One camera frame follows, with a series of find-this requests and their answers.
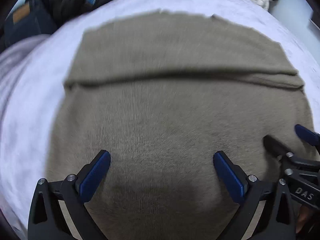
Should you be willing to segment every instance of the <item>metal screw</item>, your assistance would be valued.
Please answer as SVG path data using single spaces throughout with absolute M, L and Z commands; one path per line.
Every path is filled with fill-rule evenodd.
M 292 156 L 293 156 L 293 153 L 288 152 L 288 153 L 286 153 L 285 155 L 287 155 L 287 157 L 288 157 L 288 158 L 290 158 L 290 157 L 292 157 Z
M 250 181 L 252 181 L 252 182 L 255 182 L 255 181 L 257 181 L 257 177 L 256 176 L 254 176 L 254 175 L 249 175 L 249 180 Z
M 38 180 L 38 184 L 39 184 L 39 185 L 44 184 L 44 182 L 45 182 L 45 179 L 44 179 L 44 178 Z
M 284 173 L 285 173 L 286 175 L 291 175 L 291 174 L 293 174 L 293 170 L 291 170 L 291 169 L 286 169 L 286 170 L 284 171 Z
M 279 182 L 281 185 L 285 185 L 285 180 L 284 179 L 279 179 Z
M 75 178 L 76 178 L 76 176 L 74 174 L 70 174 L 67 176 L 68 181 L 73 181 Z

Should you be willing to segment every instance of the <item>ribbed fabric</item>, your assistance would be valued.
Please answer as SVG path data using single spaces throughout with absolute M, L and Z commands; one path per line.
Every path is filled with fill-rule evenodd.
M 272 134 L 312 158 L 303 82 L 283 50 L 220 18 L 153 13 L 84 34 L 55 121 L 47 178 L 77 173 L 100 149 L 112 162 L 86 204 L 108 239 L 216 239 L 237 206 L 212 156 L 275 181 Z

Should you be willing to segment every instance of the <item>blue gripper pad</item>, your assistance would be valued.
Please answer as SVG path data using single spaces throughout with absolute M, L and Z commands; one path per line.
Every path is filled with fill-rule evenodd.
M 91 200 L 100 182 L 107 174 L 110 163 L 110 153 L 101 150 L 90 164 L 86 164 L 81 171 L 79 171 L 76 190 L 83 203 Z
M 229 164 L 234 165 L 221 151 L 216 152 L 213 156 L 213 165 L 217 171 L 218 177 L 223 180 L 232 200 L 241 204 L 244 202 L 244 195 L 247 189 L 244 188 L 244 185 L 232 171 L 228 162 Z
M 317 133 L 310 131 L 300 124 L 294 126 L 294 131 L 301 140 L 304 140 L 308 144 L 312 146 L 320 145 L 320 136 Z

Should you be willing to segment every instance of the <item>white bedsheet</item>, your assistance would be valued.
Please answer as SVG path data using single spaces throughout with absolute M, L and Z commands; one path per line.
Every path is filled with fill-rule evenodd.
M 208 17 L 216 14 L 280 42 L 306 82 L 314 126 L 320 131 L 320 67 L 305 47 L 260 6 L 250 0 L 114 0 L 66 23 L 24 60 L 25 71 L 4 113 L 0 176 L 4 197 L 25 227 L 36 183 L 44 176 L 50 132 L 64 96 L 62 83 L 83 32 L 115 19 L 158 9 Z

